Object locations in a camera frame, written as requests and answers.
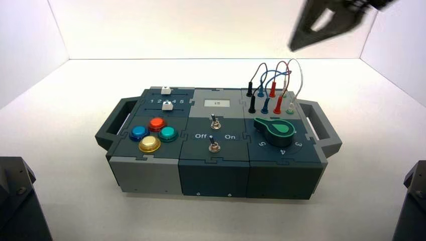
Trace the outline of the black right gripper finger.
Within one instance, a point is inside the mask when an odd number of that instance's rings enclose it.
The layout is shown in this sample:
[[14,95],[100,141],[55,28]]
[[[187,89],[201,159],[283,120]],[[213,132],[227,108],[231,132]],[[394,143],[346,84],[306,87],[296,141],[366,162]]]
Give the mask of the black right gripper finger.
[[331,5],[332,1],[306,1],[289,42],[289,48],[291,51],[297,51],[308,45],[324,41],[333,36],[333,32],[331,31],[328,23],[325,27],[318,31],[311,29],[312,25],[319,19],[324,10]]
[[364,15],[365,13],[362,16],[358,15],[358,16],[352,17],[352,16],[343,15],[343,14],[338,14],[335,11],[331,20],[327,22],[330,26],[331,31],[333,32],[332,37],[344,34],[356,28],[361,23]]

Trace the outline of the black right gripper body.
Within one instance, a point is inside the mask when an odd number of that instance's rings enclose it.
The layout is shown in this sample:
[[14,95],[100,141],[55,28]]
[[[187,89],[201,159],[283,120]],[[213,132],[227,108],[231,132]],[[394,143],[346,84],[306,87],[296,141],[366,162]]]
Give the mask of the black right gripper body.
[[337,1],[336,13],[347,16],[363,15],[369,8],[381,10],[394,3],[394,0],[360,0],[360,1]]

